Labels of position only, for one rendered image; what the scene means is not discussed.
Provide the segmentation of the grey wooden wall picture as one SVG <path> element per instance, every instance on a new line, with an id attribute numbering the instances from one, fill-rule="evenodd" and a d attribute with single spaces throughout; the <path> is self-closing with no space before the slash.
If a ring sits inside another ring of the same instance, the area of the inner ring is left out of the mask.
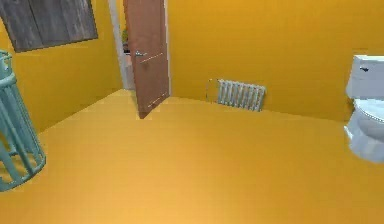
<path id="1" fill-rule="evenodd" d="M 0 0 L 15 52 L 98 38 L 91 0 Z"/>

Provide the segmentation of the white toilet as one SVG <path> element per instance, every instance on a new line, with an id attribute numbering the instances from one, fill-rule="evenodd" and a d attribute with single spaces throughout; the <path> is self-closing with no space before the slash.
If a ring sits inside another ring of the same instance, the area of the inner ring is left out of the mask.
<path id="1" fill-rule="evenodd" d="M 354 55 L 346 95 L 353 112 L 344 131 L 358 157 L 384 163 L 384 56 Z"/>

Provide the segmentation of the teal round slatted rack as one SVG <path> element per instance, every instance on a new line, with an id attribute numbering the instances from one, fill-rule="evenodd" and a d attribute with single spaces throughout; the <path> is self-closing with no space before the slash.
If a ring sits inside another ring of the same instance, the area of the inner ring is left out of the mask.
<path id="1" fill-rule="evenodd" d="M 10 150 L 0 140 L 0 162 L 10 175 L 5 182 L 0 176 L 0 192 L 20 186 L 46 165 L 44 153 L 12 68 L 12 54 L 0 49 L 0 133 Z"/>

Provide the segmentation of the white ribbed radiator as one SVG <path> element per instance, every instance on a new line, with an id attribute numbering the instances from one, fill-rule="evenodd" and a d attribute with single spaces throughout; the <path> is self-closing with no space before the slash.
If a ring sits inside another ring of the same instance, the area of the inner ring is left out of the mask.
<path id="1" fill-rule="evenodd" d="M 205 100 L 211 103 L 261 112 L 267 89 L 265 86 L 234 80 L 209 79 Z"/>

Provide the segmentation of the brown wooden room door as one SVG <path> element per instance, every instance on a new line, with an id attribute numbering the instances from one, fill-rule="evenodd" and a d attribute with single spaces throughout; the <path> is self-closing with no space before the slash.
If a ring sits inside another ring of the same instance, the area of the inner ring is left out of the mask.
<path id="1" fill-rule="evenodd" d="M 123 5 L 138 115 L 144 119 L 170 95 L 164 0 L 124 0 Z"/>

